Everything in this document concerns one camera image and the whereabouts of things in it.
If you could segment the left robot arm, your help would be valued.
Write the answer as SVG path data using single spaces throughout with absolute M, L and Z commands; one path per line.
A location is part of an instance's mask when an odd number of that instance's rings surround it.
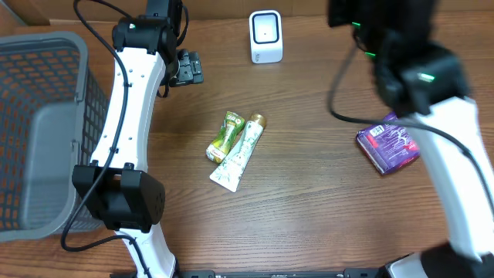
M 189 23 L 183 2 L 149 1 L 144 14 L 121 15 L 112 43 L 100 40 L 115 62 L 110 105 L 89 165 L 73 169 L 82 202 L 63 230 L 61 246 L 72 250 L 66 237 L 87 209 L 114 234 L 77 251 L 123 240 L 137 268 L 133 277 L 179 277 L 160 224 L 164 186 L 147 172 L 147 143 L 154 102 L 168 95 L 159 89 L 199 84 L 204 76 L 198 54 L 181 48 Z

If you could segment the purple sanitary pad pack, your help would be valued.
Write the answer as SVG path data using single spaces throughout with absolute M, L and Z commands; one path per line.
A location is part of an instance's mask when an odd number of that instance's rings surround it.
M 372 125 L 358 131 L 357 145 L 381 175 L 391 174 L 420 156 L 418 145 L 404 127 Z

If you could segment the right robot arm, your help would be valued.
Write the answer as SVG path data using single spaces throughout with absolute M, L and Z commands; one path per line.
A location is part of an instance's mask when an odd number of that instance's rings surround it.
M 434 0 L 339 0 L 330 27 L 350 25 L 376 91 L 417 143 L 448 223 L 446 243 L 380 267 L 378 277 L 491 277 L 493 168 L 460 59 L 431 39 Z

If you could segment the white tube with gold cap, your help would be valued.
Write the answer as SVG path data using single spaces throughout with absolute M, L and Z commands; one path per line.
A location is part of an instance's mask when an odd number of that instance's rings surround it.
M 212 172 L 209 178 L 236 192 L 250 157 L 266 127 L 266 119 L 261 114 L 252 114 L 246 121 L 242 135 L 225 159 Z

